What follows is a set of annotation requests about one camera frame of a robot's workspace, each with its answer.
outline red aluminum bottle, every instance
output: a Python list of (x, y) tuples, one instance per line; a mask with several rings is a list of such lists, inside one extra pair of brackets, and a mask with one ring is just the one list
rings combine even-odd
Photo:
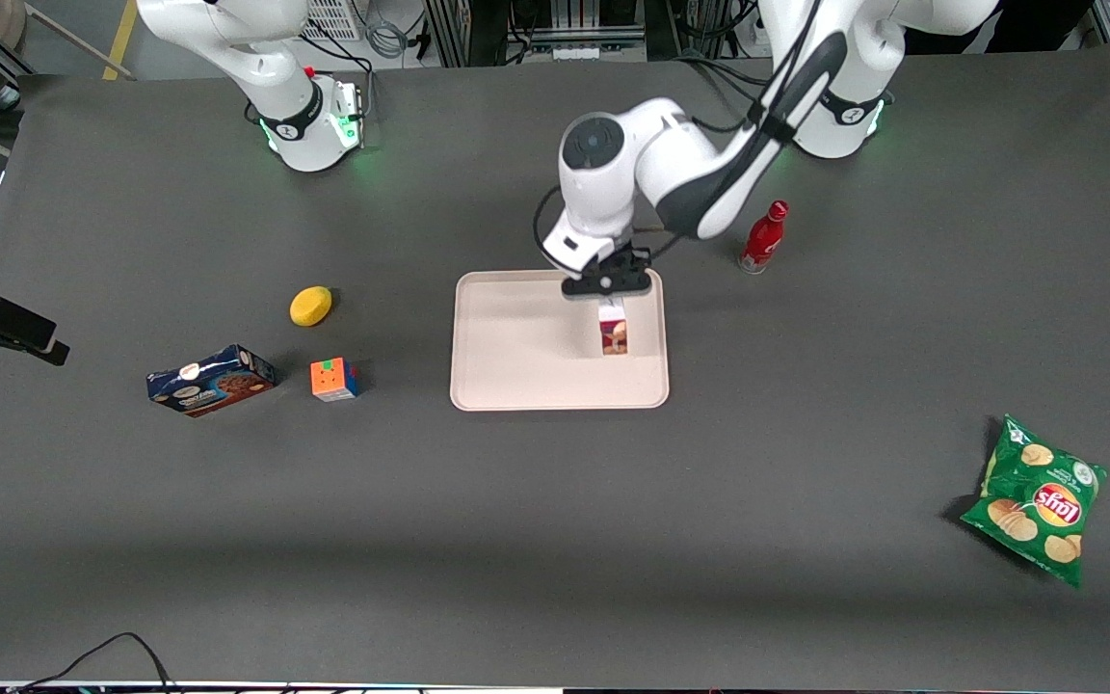
[(739, 254), (739, 268), (749, 274), (765, 272), (765, 264), (770, 262), (778, 243), (783, 242), (783, 220), (790, 209), (785, 201), (774, 201), (770, 213), (753, 225), (748, 233), (748, 245)]

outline blue box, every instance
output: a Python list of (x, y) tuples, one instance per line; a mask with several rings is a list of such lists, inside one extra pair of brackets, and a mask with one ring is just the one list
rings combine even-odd
[(276, 369), (239, 344), (182, 369), (149, 374), (149, 400), (200, 418), (278, 383)]

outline bottle cap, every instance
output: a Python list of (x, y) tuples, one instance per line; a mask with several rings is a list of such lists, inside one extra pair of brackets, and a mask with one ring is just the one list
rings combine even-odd
[(332, 310), (332, 291), (326, 286), (309, 286), (299, 291), (294, 302), (290, 303), (290, 320), (295, 325), (311, 328), (325, 319)]
[(785, 220), (785, 214), (790, 210), (790, 205), (787, 205), (785, 201), (774, 201), (770, 205), (770, 220), (779, 221)]

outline lay's logo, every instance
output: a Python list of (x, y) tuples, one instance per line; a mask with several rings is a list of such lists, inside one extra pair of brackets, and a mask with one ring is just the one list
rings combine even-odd
[(1048, 483), (1035, 493), (1035, 507), (1045, 522), (1057, 527), (1070, 526), (1082, 517), (1082, 504), (1078, 497), (1060, 484)]

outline bag of chips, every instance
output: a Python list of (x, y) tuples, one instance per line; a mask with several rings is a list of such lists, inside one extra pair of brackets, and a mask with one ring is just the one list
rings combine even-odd
[(979, 501), (961, 520), (1079, 589), (1082, 531), (1106, 477), (1006, 414)]

